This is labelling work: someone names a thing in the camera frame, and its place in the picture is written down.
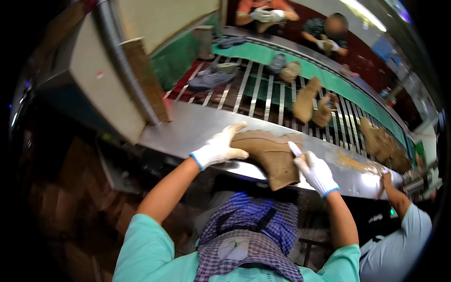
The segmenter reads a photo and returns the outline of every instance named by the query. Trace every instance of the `knife blade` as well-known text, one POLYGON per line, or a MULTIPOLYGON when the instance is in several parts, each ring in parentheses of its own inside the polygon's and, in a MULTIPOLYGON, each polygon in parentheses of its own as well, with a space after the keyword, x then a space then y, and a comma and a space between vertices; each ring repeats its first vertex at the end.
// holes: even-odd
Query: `knife blade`
POLYGON ((301 149, 299 149, 299 147, 293 141, 288 141, 288 147, 293 152, 295 157, 302 155, 301 149))

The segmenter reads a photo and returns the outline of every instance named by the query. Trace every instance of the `conveyor belt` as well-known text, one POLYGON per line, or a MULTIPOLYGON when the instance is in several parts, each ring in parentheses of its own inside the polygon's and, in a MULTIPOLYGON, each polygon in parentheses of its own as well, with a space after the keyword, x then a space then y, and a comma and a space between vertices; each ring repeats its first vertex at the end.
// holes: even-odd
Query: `conveyor belt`
MULTIPOLYGON (((317 110, 319 99, 327 92, 337 95, 339 102, 338 111, 332 113, 332 119, 328 126, 324 129, 319 128, 312 121, 300 122, 294 118, 291 112, 297 91, 305 87, 308 79, 298 76, 295 82, 288 85, 273 75, 269 75, 265 72, 265 66, 257 62, 220 55, 215 58, 215 61, 239 64, 238 75, 233 83, 220 85, 209 92, 193 95, 187 88, 187 80, 193 79, 197 72, 206 69, 210 64, 195 62, 193 68, 179 81, 178 87, 168 91, 166 97, 279 124, 375 160, 373 156, 366 154, 365 140, 359 125, 360 119, 363 117, 367 117, 373 126, 381 127, 381 123, 342 95, 325 88, 320 89, 316 99, 313 100, 314 110, 317 110)), ((398 142, 398 145, 405 150, 403 144, 398 142)))

